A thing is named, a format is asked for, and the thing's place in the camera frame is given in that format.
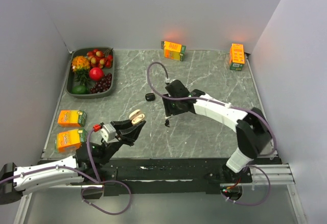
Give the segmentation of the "beige earbud charging case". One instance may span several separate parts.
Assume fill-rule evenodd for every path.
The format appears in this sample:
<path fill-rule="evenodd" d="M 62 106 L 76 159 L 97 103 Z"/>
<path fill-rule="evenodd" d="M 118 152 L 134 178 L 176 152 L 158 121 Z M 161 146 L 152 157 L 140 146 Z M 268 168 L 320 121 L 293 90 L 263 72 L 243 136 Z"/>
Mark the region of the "beige earbud charging case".
<path fill-rule="evenodd" d="M 145 119 L 145 115 L 143 114 L 143 112 L 140 109 L 133 111 L 129 115 L 129 120 L 131 121 L 132 125 L 137 125 L 144 119 Z"/>

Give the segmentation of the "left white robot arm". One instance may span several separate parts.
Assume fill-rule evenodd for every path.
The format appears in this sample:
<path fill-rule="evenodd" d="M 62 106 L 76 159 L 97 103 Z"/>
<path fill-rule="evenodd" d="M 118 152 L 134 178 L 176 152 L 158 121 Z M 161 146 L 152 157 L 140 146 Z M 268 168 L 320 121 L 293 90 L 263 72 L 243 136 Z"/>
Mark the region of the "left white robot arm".
<path fill-rule="evenodd" d="M 58 161 L 34 166 L 18 167 L 7 163 L 1 169 L 1 205 L 19 201 L 31 192 L 62 184 L 97 184 L 100 169 L 123 146 L 133 146 L 145 121 L 111 121 L 95 125 L 92 132 L 101 132 L 101 144 L 90 142 L 81 145 L 74 155 Z"/>

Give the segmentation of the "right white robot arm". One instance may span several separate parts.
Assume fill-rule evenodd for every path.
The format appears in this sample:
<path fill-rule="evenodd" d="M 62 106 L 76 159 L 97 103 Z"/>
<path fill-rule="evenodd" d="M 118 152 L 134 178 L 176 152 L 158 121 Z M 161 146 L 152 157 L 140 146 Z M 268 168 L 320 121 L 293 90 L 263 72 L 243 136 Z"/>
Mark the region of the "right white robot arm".
<path fill-rule="evenodd" d="M 166 84 L 165 89 L 168 93 L 162 100 L 167 117 L 191 112 L 211 118 L 236 133 L 237 148 L 223 166 L 223 176 L 228 182 L 235 182 L 245 166 L 257 159 L 272 140 L 268 123 L 256 107 L 235 108 L 198 89 L 190 92 L 179 80 Z"/>

